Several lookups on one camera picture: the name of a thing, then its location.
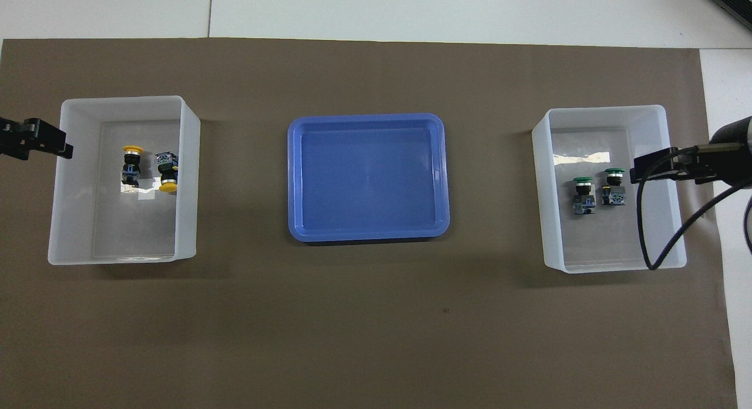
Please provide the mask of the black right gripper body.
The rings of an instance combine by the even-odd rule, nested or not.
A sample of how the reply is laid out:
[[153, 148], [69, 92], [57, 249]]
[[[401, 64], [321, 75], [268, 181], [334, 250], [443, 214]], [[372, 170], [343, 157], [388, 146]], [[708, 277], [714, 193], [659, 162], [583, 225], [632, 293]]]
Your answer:
[[[749, 120], [737, 120], [718, 129], [709, 144], [716, 146], [685, 159], [684, 171], [679, 180], [693, 180], [695, 184], [723, 181], [736, 186], [749, 177]], [[717, 146], [738, 144], [740, 147], [721, 152]]]

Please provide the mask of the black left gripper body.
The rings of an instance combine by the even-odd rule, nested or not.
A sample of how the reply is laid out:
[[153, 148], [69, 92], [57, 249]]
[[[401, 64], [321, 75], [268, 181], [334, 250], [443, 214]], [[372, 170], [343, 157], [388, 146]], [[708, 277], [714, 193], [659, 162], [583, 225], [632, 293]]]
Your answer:
[[18, 158], [17, 156], [17, 138], [14, 130], [15, 122], [6, 118], [1, 119], [1, 155], [6, 155], [12, 158]]

